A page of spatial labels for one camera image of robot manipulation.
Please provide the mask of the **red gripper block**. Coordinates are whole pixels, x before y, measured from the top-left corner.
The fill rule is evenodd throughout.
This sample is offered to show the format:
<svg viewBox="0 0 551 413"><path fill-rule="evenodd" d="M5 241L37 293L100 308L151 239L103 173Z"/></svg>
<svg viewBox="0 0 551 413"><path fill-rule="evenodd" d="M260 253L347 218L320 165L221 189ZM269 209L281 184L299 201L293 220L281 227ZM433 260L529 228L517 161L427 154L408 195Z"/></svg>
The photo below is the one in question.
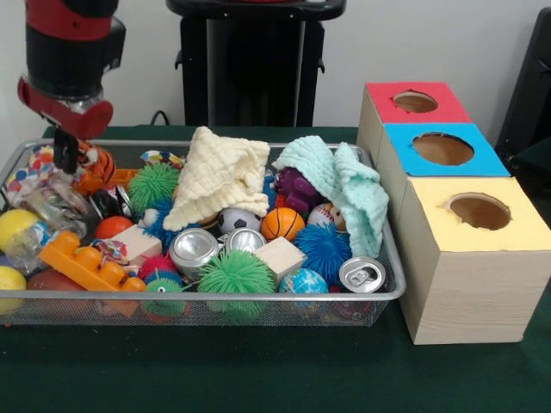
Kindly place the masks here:
<svg viewBox="0 0 551 413"><path fill-rule="evenodd" d="M77 139L103 134L114 113L113 105L100 96L78 102L58 99L40 92L25 77L18 80L17 94L26 107L60 128L53 133L53 160L65 173L77 171Z"/></svg>

